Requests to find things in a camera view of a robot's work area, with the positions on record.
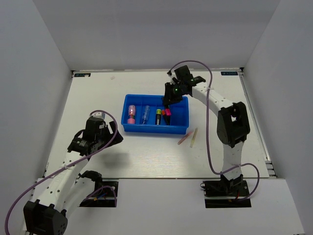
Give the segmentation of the clear blue tube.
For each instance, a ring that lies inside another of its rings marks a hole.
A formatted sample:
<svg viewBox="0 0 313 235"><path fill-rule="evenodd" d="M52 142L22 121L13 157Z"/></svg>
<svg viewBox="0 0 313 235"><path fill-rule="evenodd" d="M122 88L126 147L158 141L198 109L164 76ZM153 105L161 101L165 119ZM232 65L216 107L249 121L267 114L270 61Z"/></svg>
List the clear blue tube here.
<svg viewBox="0 0 313 235"><path fill-rule="evenodd" d="M141 118L141 124L147 124L148 123L150 110L151 110L151 107L149 105L146 105L144 107L143 115Z"/></svg>

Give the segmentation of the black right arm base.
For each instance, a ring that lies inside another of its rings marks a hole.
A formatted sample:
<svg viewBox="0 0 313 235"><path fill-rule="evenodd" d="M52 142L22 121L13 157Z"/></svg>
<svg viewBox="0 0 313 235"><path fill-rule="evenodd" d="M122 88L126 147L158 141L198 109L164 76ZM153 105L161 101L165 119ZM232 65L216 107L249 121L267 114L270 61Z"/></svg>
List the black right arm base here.
<svg viewBox="0 0 313 235"><path fill-rule="evenodd" d="M221 182L215 180L203 181L200 187L204 192L206 209L251 208L250 199L243 200L249 195L245 180L230 192L226 192Z"/></svg>

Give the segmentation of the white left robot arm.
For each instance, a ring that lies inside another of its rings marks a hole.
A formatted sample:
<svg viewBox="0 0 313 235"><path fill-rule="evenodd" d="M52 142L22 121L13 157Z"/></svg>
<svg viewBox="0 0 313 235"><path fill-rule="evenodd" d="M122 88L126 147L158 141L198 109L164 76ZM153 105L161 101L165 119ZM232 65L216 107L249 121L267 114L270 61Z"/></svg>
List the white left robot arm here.
<svg viewBox="0 0 313 235"><path fill-rule="evenodd" d="M25 204L25 226L30 234L64 234L73 211L91 194L103 191L101 174L82 170L93 155L123 141L116 120L106 124L107 114L102 110L90 114L85 128L74 135L60 168L45 177L51 179L49 185L37 199Z"/></svg>

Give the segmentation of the slim yellow highlighter pen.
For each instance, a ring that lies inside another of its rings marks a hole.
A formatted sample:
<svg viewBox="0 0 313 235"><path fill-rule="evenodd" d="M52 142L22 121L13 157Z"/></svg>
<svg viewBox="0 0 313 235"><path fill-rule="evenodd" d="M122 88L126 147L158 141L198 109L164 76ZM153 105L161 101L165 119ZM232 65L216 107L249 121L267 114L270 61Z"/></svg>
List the slim yellow highlighter pen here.
<svg viewBox="0 0 313 235"><path fill-rule="evenodd" d="M191 143L190 143L190 148L192 148L194 146L197 133L198 133L198 127L195 129L195 131L193 133L193 136L192 136L192 139L191 139Z"/></svg>

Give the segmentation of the pink cap black highlighter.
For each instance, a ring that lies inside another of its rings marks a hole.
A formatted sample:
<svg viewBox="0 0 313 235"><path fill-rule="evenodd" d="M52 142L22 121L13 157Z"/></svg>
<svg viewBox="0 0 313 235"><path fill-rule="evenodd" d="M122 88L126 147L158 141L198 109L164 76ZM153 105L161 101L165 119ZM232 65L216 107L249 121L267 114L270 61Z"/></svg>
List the pink cap black highlighter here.
<svg viewBox="0 0 313 235"><path fill-rule="evenodd" d="M165 111L166 111L166 115L171 117L171 111L170 111L170 109L165 109Z"/></svg>

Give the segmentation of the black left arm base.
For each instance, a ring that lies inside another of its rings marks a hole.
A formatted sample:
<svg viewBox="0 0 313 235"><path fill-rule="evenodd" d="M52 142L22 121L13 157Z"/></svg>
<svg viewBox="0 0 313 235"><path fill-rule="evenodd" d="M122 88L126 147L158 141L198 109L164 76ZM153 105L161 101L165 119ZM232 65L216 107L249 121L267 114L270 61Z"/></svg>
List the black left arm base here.
<svg viewBox="0 0 313 235"><path fill-rule="evenodd" d="M100 173L87 170L79 175L66 202L79 207L115 208L117 195L117 181L106 181Z"/></svg>

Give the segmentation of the yellow cap black highlighter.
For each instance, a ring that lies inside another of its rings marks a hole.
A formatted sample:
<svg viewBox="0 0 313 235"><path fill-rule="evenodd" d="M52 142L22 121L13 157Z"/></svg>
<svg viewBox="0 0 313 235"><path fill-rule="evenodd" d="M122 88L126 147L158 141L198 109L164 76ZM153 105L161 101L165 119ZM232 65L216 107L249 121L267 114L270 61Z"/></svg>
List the yellow cap black highlighter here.
<svg viewBox="0 0 313 235"><path fill-rule="evenodd" d="M161 123L161 116L162 116L161 111L162 111L161 109L156 110L155 125L160 125L160 123Z"/></svg>

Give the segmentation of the slim orange highlighter pen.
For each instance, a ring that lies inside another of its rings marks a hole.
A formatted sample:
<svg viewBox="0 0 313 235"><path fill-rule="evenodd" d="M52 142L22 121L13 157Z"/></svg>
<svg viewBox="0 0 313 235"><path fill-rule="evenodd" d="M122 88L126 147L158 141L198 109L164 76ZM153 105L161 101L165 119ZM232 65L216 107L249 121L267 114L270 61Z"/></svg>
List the slim orange highlighter pen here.
<svg viewBox="0 0 313 235"><path fill-rule="evenodd" d="M178 145L182 144L191 134L193 134L194 131L190 131L188 132L184 137L182 137L179 141L178 141Z"/></svg>

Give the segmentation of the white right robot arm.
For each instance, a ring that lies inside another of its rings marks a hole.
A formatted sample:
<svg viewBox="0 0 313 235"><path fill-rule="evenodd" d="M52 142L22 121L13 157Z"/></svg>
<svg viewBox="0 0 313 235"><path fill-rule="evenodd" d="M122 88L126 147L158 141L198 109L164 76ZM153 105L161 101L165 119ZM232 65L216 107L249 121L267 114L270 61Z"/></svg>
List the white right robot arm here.
<svg viewBox="0 0 313 235"><path fill-rule="evenodd" d="M212 170L219 181L207 181L203 189L208 196L236 196L243 186L241 170L242 150L250 133L246 106L232 102L210 87L210 82L201 76L194 77L187 66L168 71L170 81L165 83L163 105L182 101L189 95L206 105L206 113L217 117L217 136L223 144L223 166L221 172Z"/></svg>

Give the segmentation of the orange cap black highlighter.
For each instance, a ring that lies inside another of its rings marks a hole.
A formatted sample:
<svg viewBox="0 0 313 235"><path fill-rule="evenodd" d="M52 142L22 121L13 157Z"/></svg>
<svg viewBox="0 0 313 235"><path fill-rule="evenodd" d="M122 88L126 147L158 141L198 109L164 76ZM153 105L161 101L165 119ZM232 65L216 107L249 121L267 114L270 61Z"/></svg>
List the orange cap black highlighter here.
<svg viewBox="0 0 313 235"><path fill-rule="evenodd" d="M161 114L163 116L163 120L165 121L166 125L170 125L170 116L166 115L166 111L165 110L161 110Z"/></svg>

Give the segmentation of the pink cap clear tube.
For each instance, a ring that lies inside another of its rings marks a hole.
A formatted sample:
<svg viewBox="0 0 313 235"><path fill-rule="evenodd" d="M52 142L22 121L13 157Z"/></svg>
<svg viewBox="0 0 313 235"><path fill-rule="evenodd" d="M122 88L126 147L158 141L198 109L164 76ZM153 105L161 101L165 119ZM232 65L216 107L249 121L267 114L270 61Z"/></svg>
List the pink cap clear tube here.
<svg viewBox="0 0 313 235"><path fill-rule="evenodd" d="M128 107L128 124L135 124L136 107L135 105L130 105Z"/></svg>

